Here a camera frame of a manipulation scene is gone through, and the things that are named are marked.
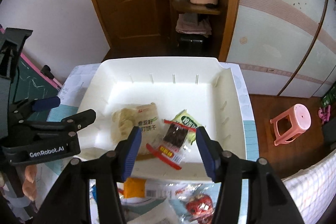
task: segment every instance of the white plastic tray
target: white plastic tray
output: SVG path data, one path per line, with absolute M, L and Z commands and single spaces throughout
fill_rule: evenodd
M 96 121 L 78 132 L 82 153 L 86 148 L 112 150 L 111 115 L 123 107 L 156 103 L 160 119 L 172 119 L 183 109 L 205 126 L 224 150 L 246 158 L 244 127 L 230 69 L 205 57 L 142 57 L 103 62 L 93 77 L 78 112 L 92 108 Z M 192 145 L 181 170 L 159 159 L 136 161 L 132 176 L 174 181 L 211 182 L 197 144 Z

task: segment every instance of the finger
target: finger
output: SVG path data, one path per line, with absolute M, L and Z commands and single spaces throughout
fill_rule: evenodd
M 37 167 L 36 165 L 28 165 L 25 169 L 25 177 L 26 180 L 33 183 L 37 174 Z
M 30 181 L 25 180 L 22 184 L 22 192 L 31 201 L 34 201 L 37 195 L 36 182 L 31 183 Z

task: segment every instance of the pink stripe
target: pink stripe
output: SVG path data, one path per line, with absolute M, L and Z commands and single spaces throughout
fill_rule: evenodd
M 271 74 L 282 75 L 282 76 L 287 76 L 287 77 L 291 77 L 293 75 L 293 73 L 290 71 L 285 71 L 285 70 L 280 70 L 280 69 L 273 69 L 273 68 L 267 68 L 267 67 L 250 65 L 250 64 L 242 64 L 242 63 L 236 63 L 236 64 L 238 64 L 240 69 L 243 69 L 243 70 L 259 71 L 259 72 L 271 73 Z M 324 83 L 321 80 L 318 80 L 318 79 L 315 79 L 315 78 L 312 78 L 306 75 L 297 74 L 294 78 L 305 80 L 308 82 L 317 83 L 320 85 Z
M 40 70 L 23 54 L 21 53 L 20 55 L 22 57 L 22 59 L 34 70 L 36 71 L 36 73 L 38 75 L 40 75 L 44 80 L 46 80 L 49 84 L 51 84 L 54 88 L 58 89 L 59 90 L 59 87 L 57 86 L 57 84 L 49 79 L 48 77 L 46 77 L 45 75 L 43 75 Z
M 303 12 L 282 0 L 240 0 L 239 5 L 281 18 L 312 36 L 315 36 L 319 25 Z M 336 41 L 324 29 L 321 29 L 318 39 L 336 54 Z

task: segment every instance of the pink plastic stool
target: pink plastic stool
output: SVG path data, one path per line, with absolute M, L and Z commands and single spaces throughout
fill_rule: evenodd
M 284 134 L 280 135 L 278 130 L 278 121 L 282 118 L 289 116 L 289 121 L 292 124 L 292 127 L 287 130 Z M 276 140 L 274 141 L 274 145 L 279 144 L 287 144 L 295 140 L 302 133 L 306 132 L 306 130 L 310 127 L 311 119 L 308 109 L 301 104 L 296 104 L 292 106 L 290 109 L 282 112 L 280 115 L 276 116 L 274 119 L 270 121 L 274 126 L 274 132 L 276 136 Z

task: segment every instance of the chalkboard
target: chalkboard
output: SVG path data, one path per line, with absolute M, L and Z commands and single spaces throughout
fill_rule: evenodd
M 22 99 L 44 99 L 56 96 L 58 90 L 34 71 L 25 60 L 20 57 L 19 60 L 20 79 L 17 87 L 15 101 Z M 15 88 L 17 83 L 17 72 L 14 82 L 10 87 L 9 103 L 12 103 Z M 49 110 L 34 113 L 28 120 L 30 121 L 46 121 L 49 115 Z

